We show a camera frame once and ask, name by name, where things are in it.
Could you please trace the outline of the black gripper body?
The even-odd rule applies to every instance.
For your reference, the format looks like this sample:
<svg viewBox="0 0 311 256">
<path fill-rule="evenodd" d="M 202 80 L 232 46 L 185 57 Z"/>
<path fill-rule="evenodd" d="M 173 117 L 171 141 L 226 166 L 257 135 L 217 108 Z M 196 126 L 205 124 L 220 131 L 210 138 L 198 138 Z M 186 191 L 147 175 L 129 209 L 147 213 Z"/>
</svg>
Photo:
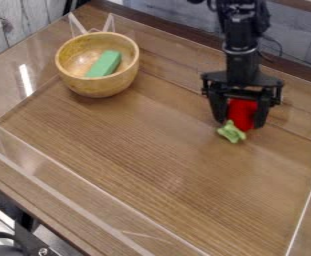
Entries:
<svg viewBox="0 0 311 256">
<path fill-rule="evenodd" d="M 202 94 L 218 107 L 226 106 L 229 99 L 260 101 L 261 97 L 268 97 L 272 107 L 282 102 L 284 81 L 261 71 L 245 81 L 230 79 L 225 71 L 206 72 L 201 78 Z"/>
</svg>

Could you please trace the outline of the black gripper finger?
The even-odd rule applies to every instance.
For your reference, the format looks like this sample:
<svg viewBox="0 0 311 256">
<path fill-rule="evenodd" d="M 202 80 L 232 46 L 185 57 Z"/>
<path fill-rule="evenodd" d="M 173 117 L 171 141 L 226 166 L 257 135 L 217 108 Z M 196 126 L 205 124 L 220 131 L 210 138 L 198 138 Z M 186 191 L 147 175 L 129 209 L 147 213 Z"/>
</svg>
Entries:
<svg viewBox="0 0 311 256">
<path fill-rule="evenodd" d="M 258 108 L 254 115 L 254 128 L 262 128 L 266 123 L 266 118 L 270 110 L 270 98 L 262 96 L 258 101 Z"/>
<path fill-rule="evenodd" d="M 224 95 L 212 93 L 209 99 L 214 118 L 220 123 L 224 123 L 228 117 L 228 98 Z"/>
</svg>

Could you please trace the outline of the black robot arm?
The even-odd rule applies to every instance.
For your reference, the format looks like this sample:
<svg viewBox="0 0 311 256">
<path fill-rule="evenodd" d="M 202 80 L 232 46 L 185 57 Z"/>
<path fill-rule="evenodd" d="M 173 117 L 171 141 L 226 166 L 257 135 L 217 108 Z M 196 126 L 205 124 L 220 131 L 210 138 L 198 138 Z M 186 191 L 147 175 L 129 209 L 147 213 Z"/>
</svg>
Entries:
<svg viewBox="0 0 311 256">
<path fill-rule="evenodd" d="M 261 70 L 260 39 L 270 27 L 266 0 L 188 0 L 206 2 L 218 15 L 225 41 L 226 69 L 201 74 L 202 94 L 210 101 L 214 119 L 224 123 L 232 111 L 232 100 L 257 104 L 254 128 L 262 128 L 270 109 L 282 102 L 285 82 Z"/>
</svg>

